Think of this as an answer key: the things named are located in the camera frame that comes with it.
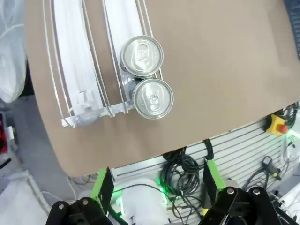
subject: can rim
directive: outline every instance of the can rim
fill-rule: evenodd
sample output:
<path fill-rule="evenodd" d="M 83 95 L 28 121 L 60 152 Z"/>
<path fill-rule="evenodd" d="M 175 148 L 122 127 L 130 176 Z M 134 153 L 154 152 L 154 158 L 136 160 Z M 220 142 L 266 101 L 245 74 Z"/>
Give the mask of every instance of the can rim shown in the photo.
<path fill-rule="evenodd" d="M 135 41 L 135 40 L 137 40 L 139 38 L 148 39 L 148 40 L 152 41 L 154 44 L 156 44 L 158 46 L 158 49 L 159 49 L 160 55 L 161 55 L 161 60 L 158 63 L 158 65 L 155 67 L 155 69 L 153 71 L 149 72 L 149 73 L 146 73 L 146 74 L 140 74 L 140 73 L 137 73 L 136 71 L 131 70 L 131 68 L 128 66 L 128 64 L 125 62 L 125 59 L 124 59 L 125 49 L 128 47 L 128 45 L 130 43 L 132 43 L 133 41 Z M 147 35 L 135 36 L 135 37 L 131 38 L 130 40 L 128 40 L 124 44 L 124 46 L 122 47 L 122 50 L 121 50 L 121 61 L 123 62 L 123 65 L 126 67 L 126 70 L 128 70 L 131 74 L 133 74 L 135 76 L 138 76 L 138 77 L 149 77 L 149 76 L 155 74 L 161 68 L 161 66 L 163 65 L 163 62 L 164 62 L 164 51 L 163 51 L 163 48 L 160 45 L 160 43 L 156 39 L 154 39 L 153 37 L 150 37 L 150 36 L 147 36 Z"/>
<path fill-rule="evenodd" d="M 148 82 L 151 82 L 151 81 L 155 81 L 155 82 L 158 82 L 158 83 L 161 83 L 162 85 L 164 85 L 168 91 L 170 92 L 170 97 L 171 97 L 171 101 L 169 103 L 169 106 L 167 107 L 167 109 L 161 114 L 161 115 L 155 115 L 155 116 L 148 116 L 148 115 L 145 115 L 145 113 L 143 113 L 138 105 L 136 104 L 136 93 L 139 91 L 139 89 L 145 84 L 145 83 L 148 83 Z M 135 109 L 137 110 L 137 112 L 143 116 L 144 118 L 147 118 L 147 119 L 150 119 L 150 120 L 157 120 L 157 119 L 160 119 L 164 116 L 166 116 L 172 109 L 173 105 L 174 105 L 174 93 L 173 93 L 173 90 L 172 88 L 170 87 L 169 84 L 167 84 L 165 81 L 162 81 L 160 79 L 157 79 L 157 78 L 148 78 L 148 79 L 145 79 L 143 81 L 141 81 L 140 83 L 137 84 L 137 86 L 135 87 L 134 91 L 133 91 L 133 97 L 132 97 L 132 100 L 133 100 L 133 104 L 134 104 L 134 107 Z"/>

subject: clear plastic bag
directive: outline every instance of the clear plastic bag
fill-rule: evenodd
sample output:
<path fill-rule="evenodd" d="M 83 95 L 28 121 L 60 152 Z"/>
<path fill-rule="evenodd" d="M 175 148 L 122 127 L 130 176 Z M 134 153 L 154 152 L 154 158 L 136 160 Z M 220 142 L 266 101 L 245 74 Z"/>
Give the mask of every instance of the clear plastic bag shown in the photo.
<path fill-rule="evenodd" d="M 24 1 L 0 0 L 0 98 L 11 103 L 26 78 Z"/>

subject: can lid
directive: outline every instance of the can lid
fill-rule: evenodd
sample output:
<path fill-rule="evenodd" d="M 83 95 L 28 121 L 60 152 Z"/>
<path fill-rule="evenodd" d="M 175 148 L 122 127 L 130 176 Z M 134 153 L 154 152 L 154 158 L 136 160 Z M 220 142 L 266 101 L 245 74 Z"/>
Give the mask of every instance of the can lid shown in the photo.
<path fill-rule="evenodd" d="M 159 79 L 146 79 L 134 91 L 136 110 L 147 119 L 160 119 L 167 115 L 174 103 L 171 87 Z"/>
<path fill-rule="evenodd" d="M 149 36 L 137 36 L 124 45 L 121 60 L 130 73 L 147 77 L 159 70 L 164 53 L 157 40 Z"/>

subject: gray floor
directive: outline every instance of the gray floor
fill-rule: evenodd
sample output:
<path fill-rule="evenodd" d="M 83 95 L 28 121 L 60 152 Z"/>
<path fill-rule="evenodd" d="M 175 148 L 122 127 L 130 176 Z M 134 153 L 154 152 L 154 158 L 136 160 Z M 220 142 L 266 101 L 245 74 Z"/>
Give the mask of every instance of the gray floor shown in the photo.
<path fill-rule="evenodd" d="M 64 200 L 72 199 L 73 195 L 70 191 L 67 175 L 61 169 L 52 150 L 35 98 L 22 97 L 9 107 L 12 109 L 15 121 L 16 138 L 19 146 L 17 155 L 20 157 L 23 167 L 30 171 L 41 190 L 49 191 Z M 293 176 L 279 189 L 284 194 L 299 182 L 300 177 Z M 79 185 L 78 187 L 73 183 L 73 186 L 77 194 L 92 188 L 92 184 Z M 49 196 L 46 196 L 46 199 L 50 204 L 56 200 Z"/>

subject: brown tabletop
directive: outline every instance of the brown tabletop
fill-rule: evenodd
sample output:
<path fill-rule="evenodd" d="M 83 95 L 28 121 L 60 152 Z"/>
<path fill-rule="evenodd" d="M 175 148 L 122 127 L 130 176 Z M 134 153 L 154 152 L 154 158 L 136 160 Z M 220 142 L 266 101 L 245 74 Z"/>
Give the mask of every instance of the brown tabletop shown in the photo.
<path fill-rule="evenodd" d="M 101 2 L 86 0 L 86 5 L 105 86 L 115 104 L 120 97 Z M 62 127 L 46 51 L 43 4 L 25 4 L 26 48 L 38 106 L 58 161 L 70 176 L 160 155 L 300 99 L 300 63 L 282 0 L 146 0 L 154 37 L 164 49 L 162 70 L 174 92 L 172 111 L 155 121 L 131 110 L 87 127 Z M 50 30 L 49 0 L 45 10 Z"/>

